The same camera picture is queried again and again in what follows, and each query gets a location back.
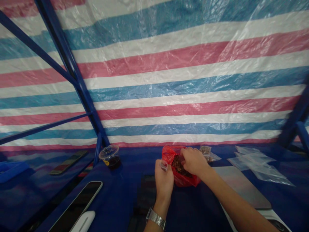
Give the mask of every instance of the blue stripe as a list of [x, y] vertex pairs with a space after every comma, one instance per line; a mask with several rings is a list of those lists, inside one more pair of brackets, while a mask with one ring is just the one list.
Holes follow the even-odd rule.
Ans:
[[[175, 0], [102, 19], [91, 26], [65, 30], [65, 34], [71, 49], [94, 49], [203, 24], [257, 20], [308, 9], [308, 0]], [[46, 52], [56, 51], [47, 31], [31, 38]], [[1, 60], [33, 56], [16, 38], [1, 39], [0, 44]]]
[[[108, 136], [173, 135], [173, 134], [252, 134], [259, 130], [280, 130], [286, 119], [258, 123], [190, 123], [105, 128]], [[45, 130], [26, 139], [91, 139], [94, 130]]]
[[[259, 89], [304, 83], [309, 66], [196, 80], [89, 90], [94, 102], [153, 98], [204, 92]], [[0, 109], [80, 104], [76, 92], [0, 99]]]
[[[19, 132], [12, 131], [7, 133], [0, 133], [0, 138], [17, 134]], [[23, 139], [37, 140], [37, 139], [92, 139], [96, 138], [97, 135], [93, 129], [91, 130], [44, 130], [39, 133], [29, 135]]]

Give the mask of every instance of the white phone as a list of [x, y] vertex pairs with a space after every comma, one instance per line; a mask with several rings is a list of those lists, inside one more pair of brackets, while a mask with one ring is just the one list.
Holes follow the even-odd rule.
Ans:
[[70, 232], [102, 186], [103, 183], [101, 181], [89, 182], [55, 222], [49, 232]]

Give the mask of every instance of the blue metal pole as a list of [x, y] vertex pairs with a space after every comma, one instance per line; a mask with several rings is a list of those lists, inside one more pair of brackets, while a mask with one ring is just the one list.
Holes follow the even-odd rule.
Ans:
[[56, 61], [54, 61], [39, 45], [27, 36], [9, 17], [0, 11], [0, 23], [12, 32], [18, 39], [34, 51], [39, 57], [46, 61], [53, 69], [67, 79], [75, 88], [80, 88], [76, 79], [68, 74]]
[[101, 147], [102, 147], [102, 135], [101, 135], [101, 133], [99, 133], [98, 139], [97, 139], [96, 153], [95, 153], [95, 156], [94, 156], [93, 166], [96, 166], [97, 163], [99, 162], [99, 153], [101, 151]]
[[50, 123], [50, 124], [47, 124], [47, 125], [39, 126], [39, 127], [30, 129], [30, 130], [26, 130], [26, 131], [17, 133], [17, 134], [14, 134], [14, 135], [9, 135], [9, 136], [3, 137], [3, 138], [0, 139], [0, 145], [7, 143], [7, 142], [11, 142], [11, 141], [16, 140], [16, 139], [21, 139], [21, 138], [26, 137], [28, 135], [32, 135], [32, 134], [50, 129], [50, 128], [55, 127], [55, 126], [65, 124], [65, 123], [70, 122], [70, 121], [74, 121], [76, 119], [80, 119], [80, 118], [89, 116], [89, 115], [90, 115], [90, 113], [81, 114], [81, 115], [78, 115], [78, 116], [75, 116], [75, 117], [72, 117], [72, 118], [53, 122], [53, 123]]
[[55, 43], [55, 46], [59, 52], [59, 55], [67, 69], [67, 71], [74, 76], [80, 88], [76, 89], [76, 92], [84, 106], [86, 112], [91, 112], [92, 114], [89, 116], [90, 122], [96, 132], [97, 135], [101, 133], [103, 145], [110, 145], [106, 132], [102, 126], [99, 115], [94, 107], [93, 101], [87, 90], [84, 79], [80, 73], [80, 70], [77, 66], [77, 63], [74, 59], [72, 51], [70, 50], [69, 43], [65, 37], [65, 34], [61, 28], [59, 19], [55, 13], [55, 10], [49, 0], [35, 0], [35, 3], [39, 9], [39, 12], [45, 22], [45, 25]]
[[306, 85], [301, 97], [296, 103], [290, 117], [282, 128], [277, 143], [289, 148], [296, 137], [297, 122], [306, 122], [309, 116], [309, 85]]
[[302, 142], [305, 151], [307, 152], [307, 154], [309, 154], [309, 135], [304, 123], [297, 122], [297, 134], [300, 138], [300, 141]]

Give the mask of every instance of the striped tarp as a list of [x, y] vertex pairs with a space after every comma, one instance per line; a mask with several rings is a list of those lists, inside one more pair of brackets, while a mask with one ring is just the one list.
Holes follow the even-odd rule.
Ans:
[[[108, 138], [122, 147], [273, 142], [309, 74], [307, 0], [52, 3]], [[62, 65], [33, 0], [0, 9]], [[1, 137], [84, 112], [68, 81], [0, 32]], [[0, 150], [95, 143], [82, 118]]]

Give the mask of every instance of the silver wristwatch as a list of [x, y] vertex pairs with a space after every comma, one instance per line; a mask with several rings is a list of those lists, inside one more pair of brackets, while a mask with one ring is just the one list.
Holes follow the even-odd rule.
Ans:
[[153, 211], [152, 208], [149, 209], [148, 214], [146, 216], [146, 222], [148, 222], [148, 220], [151, 220], [154, 223], [156, 223], [158, 226], [160, 226], [163, 229], [163, 231], [165, 230], [165, 225], [166, 225], [165, 220], [163, 220], [162, 217], [157, 215], [157, 213]]

